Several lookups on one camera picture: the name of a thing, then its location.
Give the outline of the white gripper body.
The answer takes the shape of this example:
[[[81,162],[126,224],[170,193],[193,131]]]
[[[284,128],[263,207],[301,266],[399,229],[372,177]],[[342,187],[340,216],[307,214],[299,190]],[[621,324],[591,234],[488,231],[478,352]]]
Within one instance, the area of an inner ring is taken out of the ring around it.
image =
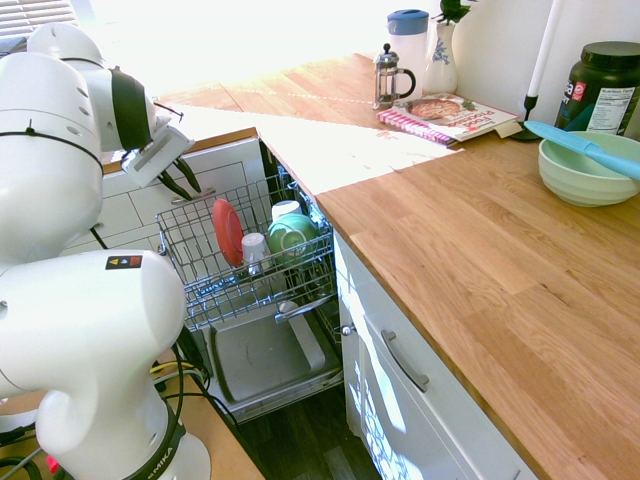
[[[122,169],[138,187],[144,188],[194,144],[176,127],[164,125],[152,135],[147,146],[126,155]]]

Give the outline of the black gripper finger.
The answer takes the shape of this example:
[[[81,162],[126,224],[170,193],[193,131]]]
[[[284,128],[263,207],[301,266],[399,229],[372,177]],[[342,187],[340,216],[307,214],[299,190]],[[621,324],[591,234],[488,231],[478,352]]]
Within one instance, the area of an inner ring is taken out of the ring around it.
[[[191,169],[191,167],[186,163],[186,161],[182,157],[178,157],[174,161],[174,165],[176,168],[184,175],[187,179],[189,185],[197,192],[201,193],[202,189],[200,187],[199,181],[195,176],[195,173]]]
[[[183,187],[181,187],[167,171],[160,173],[158,175],[158,180],[180,198],[186,201],[193,200],[192,196]]]

